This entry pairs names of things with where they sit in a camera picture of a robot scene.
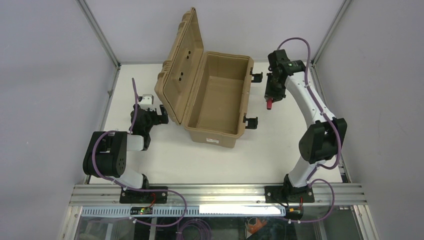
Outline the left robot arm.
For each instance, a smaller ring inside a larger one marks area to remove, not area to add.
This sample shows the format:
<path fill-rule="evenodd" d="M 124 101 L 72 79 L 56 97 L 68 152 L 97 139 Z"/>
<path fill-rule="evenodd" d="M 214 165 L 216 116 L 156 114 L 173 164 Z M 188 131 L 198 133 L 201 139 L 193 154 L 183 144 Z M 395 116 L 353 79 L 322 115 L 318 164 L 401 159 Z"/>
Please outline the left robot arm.
<path fill-rule="evenodd" d="M 159 109 L 160 113 L 156 108 L 135 106 L 130 113 L 130 133 L 118 130 L 93 132 L 84 155 L 83 172 L 111 181 L 125 190 L 149 190 L 147 176 L 127 166 L 127 152 L 146 151 L 151 143 L 151 129 L 169 123 L 165 107 L 161 104 Z"/>

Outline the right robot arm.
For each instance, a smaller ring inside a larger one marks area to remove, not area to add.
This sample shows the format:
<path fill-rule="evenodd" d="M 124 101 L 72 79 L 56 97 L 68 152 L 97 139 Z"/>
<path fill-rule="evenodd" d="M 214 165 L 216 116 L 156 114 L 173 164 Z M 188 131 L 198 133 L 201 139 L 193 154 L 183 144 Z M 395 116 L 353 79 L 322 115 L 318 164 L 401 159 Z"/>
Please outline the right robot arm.
<path fill-rule="evenodd" d="M 318 168 L 325 168 L 326 161 L 340 158 L 347 122 L 328 110 L 308 80 L 308 69 L 301 60 L 290 60 L 283 49 L 273 51 L 267 58 L 269 72 L 264 93 L 267 110 L 290 92 L 307 130 L 298 143 L 300 158 L 295 167 L 285 175 L 282 185 L 265 187 L 266 201 L 312 203 L 312 176 Z"/>

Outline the red handled screwdriver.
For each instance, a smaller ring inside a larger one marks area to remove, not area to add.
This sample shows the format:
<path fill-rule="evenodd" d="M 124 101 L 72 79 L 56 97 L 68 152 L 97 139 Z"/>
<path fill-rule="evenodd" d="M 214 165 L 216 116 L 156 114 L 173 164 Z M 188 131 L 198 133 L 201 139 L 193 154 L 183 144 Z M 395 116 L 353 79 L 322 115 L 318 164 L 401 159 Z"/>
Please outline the red handled screwdriver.
<path fill-rule="evenodd" d="M 266 109 L 267 110 L 271 110 L 272 109 L 272 106 L 273 106 L 273 99 L 272 98 L 268 98 L 266 100 Z"/>

